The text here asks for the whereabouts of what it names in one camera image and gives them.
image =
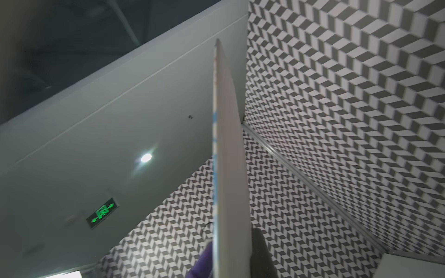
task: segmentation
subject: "emergency exit sign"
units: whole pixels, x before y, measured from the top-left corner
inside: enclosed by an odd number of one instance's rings
[[[97,225],[99,225],[99,223],[101,223],[107,216],[109,216],[117,208],[118,205],[113,200],[113,198],[109,199],[104,205],[102,205],[99,209],[97,209],[93,214],[91,214],[86,219],[89,227],[92,229]]]

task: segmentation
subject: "geometric patterned wall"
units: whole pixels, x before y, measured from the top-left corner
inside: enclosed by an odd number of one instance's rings
[[[445,1],[249,11],[245,122],[390,249],[445,256]]]
[[[381,254],[244,135],[251,219],[279,277],[371,277]],[[185,277],[212,237],[212,160],[119,242],[100,264],[108,278]]]

